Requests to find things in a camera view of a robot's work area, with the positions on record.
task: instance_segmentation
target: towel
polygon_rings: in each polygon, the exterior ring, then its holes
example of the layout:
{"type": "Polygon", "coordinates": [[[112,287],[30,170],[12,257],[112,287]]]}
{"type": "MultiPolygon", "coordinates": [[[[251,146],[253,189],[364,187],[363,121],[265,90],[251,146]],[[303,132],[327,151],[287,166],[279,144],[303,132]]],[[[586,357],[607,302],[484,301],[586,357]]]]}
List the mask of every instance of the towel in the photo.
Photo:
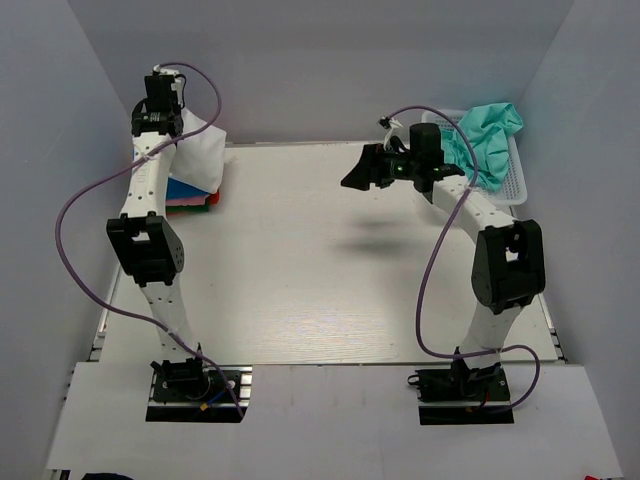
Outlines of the towel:
{"type": "MultiPolygon", "coordinates": [[[[522,119],[511,103],[493,103],[469,110],[458,122],[469,138],[478,159],[476,185],[497,192],[509,171],[507,138],[522,128],[522,119]]],[[[460,134],[442,130],[445,163],[459,166],[467,178],[473,177],[473,162],[460,134]]]]}

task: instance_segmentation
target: green cloth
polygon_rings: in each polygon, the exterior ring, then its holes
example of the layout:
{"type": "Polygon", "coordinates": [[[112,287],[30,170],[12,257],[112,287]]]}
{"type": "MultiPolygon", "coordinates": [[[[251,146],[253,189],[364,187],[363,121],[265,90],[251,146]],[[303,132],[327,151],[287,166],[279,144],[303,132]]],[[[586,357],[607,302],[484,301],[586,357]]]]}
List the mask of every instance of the green cloth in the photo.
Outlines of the green cloth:
{"type": "MultiPolygon", "coordinates": [[[[522,119],[511,103],[493,103],[469,110],[458,125],[478,158],[477,186],[492,192],[502,187],[509,171],[507,138],[522,128],[522,119]]],[[[445,163],[458,165],[467,178],[473,177],[473,161],[456,130],[442,130],[445,163]]]]}

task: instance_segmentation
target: purple cable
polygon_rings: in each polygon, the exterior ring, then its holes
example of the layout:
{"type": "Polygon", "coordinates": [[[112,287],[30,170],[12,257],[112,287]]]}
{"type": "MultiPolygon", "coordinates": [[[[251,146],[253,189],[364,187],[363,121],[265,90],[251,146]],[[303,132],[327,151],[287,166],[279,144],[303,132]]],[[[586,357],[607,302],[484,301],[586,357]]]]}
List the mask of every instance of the purple cable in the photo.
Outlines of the purple cable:
{"type": "MultiPolygon", "coordinates": [[[[449,231],[451,226],[453,225],[453,222],[456,219],[458,212],[462,208],[462,205],[467,200],[467,197],[469,197],[469,195],[471,194],[471,188],[475,186],[476,181],[478,180],[478,158],[476,157],[476,154],[473,151],[473,147],[471,146],[469,139],[464,134],[462,129],[458,126],[458,124],[454,122],[451,117],[442,113],[439,110],[436,110],[435,108],[426,107],[424,105],[411,105],[409,107],[404,107],[404,108],[401,108],[400,110],[393,112],[392,114],[388,115],[387,118],[393,118],[396,115],[399,115],[400,113],[406,112],[408,110],[426,110],[428,112],[435,113],[439,117],[444,118],[460,134],[460,137],[464,141],[464,144],[466,145],[467,149],[469,150],[469,153],[471,154],[471,160],[473,161],[473,176],[471,177],[471,181],[469,182],[469,188],[465,189],[464,193],[460,197],[460,200],[458,200],[458,203],[456,203],[455,207],[453,208],[453,211],[451,212],[451,215],[449,216],[447,222],[442,228],[442,231],[440,232],[440,236],[438,237],[438,240],[436,241],[436,244],[433,247],[433,251],[431,252],[431,257],[429,257],[429,262],[427,263],[427,267],[424,271],[424,275],[422,276],[422,282],[420,283],[420,290],[418,291],[418,302],[416,304],[416,340],[418,341],[418,345],[420,346],[422,351],[425,352],[427,355],[431,355],[432,357],[435,357],[435,358],[442,358],[447,360],[458,360],[461,358],[480,357],[482,355],[489,355],[492,353],[496,353],[494,350],[483,350],[480,352],[469,352],[469,353],[459,353],[459,354],[439,353],[439,352],[434,352],[429,347],[427,347],[424,344],[424,341],[422,340],[422,331],[421,331],[420,323],[422,319],[422,304],[424,303],[424,294],[427,289],[427,282],[429,280],[429,276],[431,275],[431,271],[433,270],[433,265],[436,262],[436,257],[438,255],[438,252],[440,251],[440,247],[442,247],[442,243],[444,242],[444,238],[447,235],[447,232],[449,231]]],[[[524,393],[524,395],[522,395],[522,397],[520,397],[518,400],[513,402],[509,407],[492,410],[492,412],[500,413],[503,411],[510,410],[522,404],[522,402],[524,402],[527,398],[529,398],[529,396],[531,395],[531,392],[533,392],[533,390],[536,388],[536,385],[538,384],[538,379],[540,378],[540,368],[541,368],[540,358],[538,357],[538,354],[536,354],[536,352],[531,347],[528,347],[527,345],[520,345],[520,344],[510,345],[508,347],[504,347],[500,349],[500,351],[509,352],[511,350],[518,350],[518,349],[526,350],[533,357],[533,360],[535,362],[535,367],[536,367],[536,371],[533,376],[533,381],[531,382],[529,389],[524,393]]]]}
{"type": "Polygon", "coordinates": [[[194,135],[198,135],[199,133],[202,133],[207,128],[209,128],[211,125],[213,125],[213,122],[215,122],[218,119],[218,117],[220,116],[220,112],[222,111],[222,96],[220,95],[220,90],[218,90],[218,87],[213,82],[213,80],[211,80],[203,71],[201,71],[197,67],[194,67],[193,65],[190,65],[188,63],[184,63],[184,62],[166,62],[166,63],[161,63],[159,65],[159,67],[167,67],[167,66],[187,67],[187,68],[190,68],[191,70],[193,70],[194,72],[200,74],[200,76],[202,76],[209,83],[209,85],[211,85],[211,87],[213,88],[213,91],[216,94],[217,108],[216,108],[215,113],[213,114],[213,116],[211,117],[211,119],[207,123],[205,123],[202,127],[198,128],[197,130],[194,130],[193,132],[185,133],[184,135],[180,135],[178,137],[172,138],[170,140],[167,140],[166,142],[161,143],[160,145],[152,148],[140,160],[137,160],[137,161],[133,162],[128,167],[126,167],[126,168],[124,168],[124,169],[122,169],[122,170],[120,170],[120,171],[118,171],[118,172],[116,172],[116,173],[114,173],[112,175],[109,175],[108,177],[105,177],[105,178],[103,178],[101,180],[97,180],[97,181],[87,185],[86,187],[82,188],[79,192],[75,193],[69,200],[67,200],[67,203],[64,204],[64,206],[60,210],[60,213],[58,214],[58,218],[56,219],[56,228],[55,228],[56,248],[58,250],[58,255],[60,256],[60,260],[62,260],[62,263],[64,264],[65,268],[69,272],[69,275],[71,275],[71,278],[76,282],[76,284],[80,287],[80,289],[91,300],[93,300],[95,303],[100,305],[102,308],[105,308],[105,309],[107,309],[107,310],[109,310],[109,311],[111,311],[113,313],[117,313],[118,315],[122,315],[122,316],[125,316],[125,317],[130,317],[130,318],[136,318],[138,320],[143,320],[145,322],[149,322],[149,323],[155,325],[160,330],[162,330],[164,332],[167,332],[167,334],[185,352],[189,353],[190,355],[193,355],[196,358],[201,359],[203,362],[208,363],[213,368],[215,368],[216,372],[218,372],[218,375],[220,375],[220,377],[223,379],[224,384],[227,387],[227,390],[229,390],[229,394],[231,395],[231,399],[233,400],[233,403],[235,404],[236,409],[238,410],[238,414],[240,415],[240,418],[242,418],[242,417],[244,417],[244,413],[242,411],[242,407],[240,406],[240,403],[238,402],[238,398],[236,397],[236,394],[233,391],[233,389],[230,387],[229,381],[227,380],[227,376],[224,374],[224,372],[218,366],[218,364],[216,364],[216,362],[214,362],[210,358],[204,356],[202,353],[197,352],[197,351],[189,348],[184,343],[184,341],[176,333],[169,331],[169,328],[164,323],[156,320],[155,318],[152,318],[152,317],[149,317],[149,316],[146,316],[146,315],[141,315],[139,313],[129,312],[127,310],[122,310],[121,308],[114,307],[113,305],[110,305],[109,303],[107,303],[104,300],[102,300],[80,278],[80,276],[78,275],[78,272],[76,272],[75,269],[73,268],[73,265],[71,265],[71,262],[69,261],[69,257],[67,256],[67,253],[65,252],[64,247],[62,246],[62,221],[64,220],[64,217],[67,214],[67,211],[76,202],[76,200],[78,200],[81,196],[83,196],[85,193],[93,190],[94,188],[99,187],[100,185],[103,185],[103,184],[107,183],[108,181],[113,180],[116,177],[119,177],[120,175],[124,175],[125,173],[130,172],[131,170],[133,170],[134,168],[139,167],[143,163],[148,162],[151,159],[151,157],[153,157],[154,155],[158,154],[160,151],[162,151],[162,149],[168,147],[169,145],[175,145],[181,140],[184,140],[186,138],[193,137],[194,135]]]}

